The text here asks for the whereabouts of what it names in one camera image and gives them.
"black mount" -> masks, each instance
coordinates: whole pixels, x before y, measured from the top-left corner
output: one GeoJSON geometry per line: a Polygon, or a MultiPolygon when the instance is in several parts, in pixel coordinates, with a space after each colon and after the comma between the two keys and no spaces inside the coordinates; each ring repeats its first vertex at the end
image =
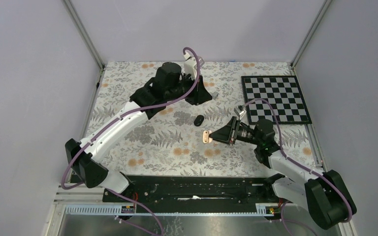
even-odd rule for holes
{"type": "MultiPolygon", "coordinates": [[[[215,141],[233,145],[236,140],[257,145],[254,149],[257,160],[270,168],[269,157],[273,152],[280,150],[275,142],[275,131],[270,120],[262,119],[257,122],[254,129],[242,123],[236,117],[232,117],[228,124],[209,135],[215,141]]],[[[356,214],[357,208],[350,193],[344,184],[340,174],[330,170],[323,173],[338,190],[345,196],[351,206],[352,214],[356,214]]],[[[275,201],[276,195],[273,192],[272,184],[284,176],[276,174],[264,181],[264,192],[262,196],[269,201],[275,201]]],[[[305,183],[305,192],[308,204],[308,211],[321,228],[327,230],[334,225],[344,221],[348,216],[348,209],[340,196],[321,178],[310,179],[305,183]]]]}
{"type": "MultiPolygon", "coordinates": [[[[67,161],[70,163],[80,150],[80,142],[70,139],[64,147],[66,148],[67,161]]],[[[88,188],[98,186],[108,175],[108,170],[94,162],[91,158],[92,154],[82,152],[72,165],[74,172],[88,188]]]]}
{"type": "Polygon", "coordinates": [[[236,140],[257,145],[254,149],[255,157],[268,168],[270,168],[269,156],[273,152],[280,150],[279,145],[275,142],[273,123],[268,119],[259,120],[254,129],[251,129],[236,117],[232,117],[227,125],[212,132],[209,137],[228,145],[235,144],[236,140]]]}
{"type": "MultiPolygon", "coordinates": [[[[194,80],[191,75],[182,74],[182,68],[173,62],[165,62],[157,69],[156,76],[152,77],[143,87],[137,89],[130,100],[140,107],[162,104],[185,94],[192,87],[194,80]]],[[[203,85],[203,77],[195,89],[185,99],[191,105],[199,105],[209,100],[212,96],[203,85]]],[[[166,107],[159,107],[146,110],[148,119],[151,119],[157,112],[166,107]]]]}

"black bracket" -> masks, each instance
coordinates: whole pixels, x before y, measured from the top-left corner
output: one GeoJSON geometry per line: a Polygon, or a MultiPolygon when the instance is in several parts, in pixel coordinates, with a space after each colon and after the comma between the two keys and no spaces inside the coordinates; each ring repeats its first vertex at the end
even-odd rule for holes
{"type": "MultiPolygon", "coordinates": [[[[344,195],[351,206],[352,214],[357,208],[340,174],[330,170],[323,174],[344,195]]],[[[315,223],[327,230],[344,221],[348,216],[348,209],[340,196],[321,178],[310,179],[305,183],[308,211],[315,223]]]]}
{"type": "Polygon", "coordinates": [[[273,191],[272,185],[275,183],[276,180],[281,178],[284,178],[284,175],[277,173],[264,180],[263,186],[265,191],[263,192],[263,194],[267,200],[271,202],[277,202],[277,200],[279,199],[279,197],[277,197],[275,192],[273,191]]]}
{"type": "MultiPolygon", "coordinates": [[[[67,141],[64,147],[66,148],[67,161],[69,163],[81,149],[80,143],[75,141],[74,139],[67,141]]],[[[92,154],[82,152],[72,165],[73,171],[88,188],[94,188],[98,186],[108,175],[108,170],[105,167],[94,162],[91,157],[92,154]]]]}
{"type": "Polygon", "coordinates": [[[270,168],[269,157],[273,152],[280,150],[279,145],[275,142],[273,123],[268,119],[259,120],[254,129],[251,129],[236,117],[232,117],[228,124],[212,132],[209,137],[228,145],[233,145],[236,140],[257,145],[254,150],[255,156],[261,164],[268,168],[270,168]]]}

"table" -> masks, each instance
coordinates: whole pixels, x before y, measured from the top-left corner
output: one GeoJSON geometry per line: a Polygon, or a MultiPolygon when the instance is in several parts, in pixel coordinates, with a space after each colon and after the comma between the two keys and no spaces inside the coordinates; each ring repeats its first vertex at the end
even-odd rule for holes
{"type": "MultiPolygon", "coordinates": [[[[129,101],[137,88],[156,73],[163,62],[110,62],[107,64],[87,129],[90,135],[129,101]]],[[[268,177],[276,172],[260,164],[254,145],[236,142],[202,143],[202,131],[215,131],[235,116],[244,103],[243,75],[290,75],[286,62],[206,62],[201,69],[206,89],[216,100],[199,106],[180,101],[135,128],[109,151],[103,164],[127,175],[268,177]],[[205,117],[200,127],[197,115],[205,117]]],[[[304,125],[281,125],[285,152],[311,167],[315,160],[304,125]]]]}

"black base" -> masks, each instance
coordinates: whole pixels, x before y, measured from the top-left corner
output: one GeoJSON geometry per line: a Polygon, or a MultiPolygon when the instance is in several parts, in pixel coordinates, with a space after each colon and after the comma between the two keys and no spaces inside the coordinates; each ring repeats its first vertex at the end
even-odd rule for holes
{"type": "MultiPolygon", "coordinates": [[[[323,174],[344,195],[351,207],[352,214],[356,214],[357,207],[344,184],[340,174],[330,170],[323,174]]],[[[321,178],[310,179],[305,183],[308,211],[315,223],[327,230],[344,221],[348,209],[340,196],[321,178]]]]}
{"type": "MultiPolygon", "coordinates": [[[[193,82],[189,81],[187,86],[190,88],[192,85],[193,85],[193,82]]],[[[203,85],[203,76],[201,75],[199,76],[198,85],[185,98],[185,101],[187,101],[191,105],[197,106],[210,100],[212,100],[212,96],[209,94],[209,92],[206,90],[205,86],[203,85]]]]}
{"type": "MultiPolygon", "coordinates": [[[[132,186],[123,195],[132,198],[138,194],[138,201],[155,213],[231,213],[256,212],[256,203],[274,203],[268,199],[263,185],[265,178],[231,177],[153,177],[128,176],[132,186]],[[181,201],[178,198],[200,198],[181,201]]],[[[103,202],[126,202],[109,191],[103,195],[103,202]]]]}

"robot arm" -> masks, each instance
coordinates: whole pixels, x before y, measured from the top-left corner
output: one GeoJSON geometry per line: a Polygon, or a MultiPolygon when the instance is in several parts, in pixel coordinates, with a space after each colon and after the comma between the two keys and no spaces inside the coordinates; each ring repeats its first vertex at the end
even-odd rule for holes
{"type": "MultiPolygon", "coordinates": [[[[251,129],[236,117],[232,117],[221,129],[209,134],[212,140],[229,145],[235,144],[236,140],[257,145],[254,150],[257,160],[268,168],[280,172],[265,180],[267,197],[284,198],[301,206],[323,229],[329,229],[344,221],[348,216],[348,209],[341,197],[321,178],[284,157],[274,137],[275,131],[270,120],[259,120],[254,129],[251,129]]],[[[351,206],[352,214],[356,213],[354,201],[337,172],[333,170],[326,173],[320,170],[313,172],[328,179],[344,195],[351,206]]]]}
{"type": "MultiPolygon", "coordinates": [[[[99,130],[79,142],[70,139],[65,144],[69,162],[80,150],[84,149],[73,163],[72,169],[88,188],[99,185],[121,193],[128,187],[129,181],[122,173],[109,171],[101,164],[101,161],[121,138],[166,107],[147,108],[130,113],[132,110],[177,99],[194,85],[197,69],[195,58],[188,54],[184,56],[185,73],[182,73],[178,64],[164,63],[157,69],[155,77],[137,89],[131,95],[130,101],[99,130]]],[[[199,75],[195,89],[185,100],[192,105],[199,105],[211,99],[212,96],[205,89],[203,78],[199,75]]]]}

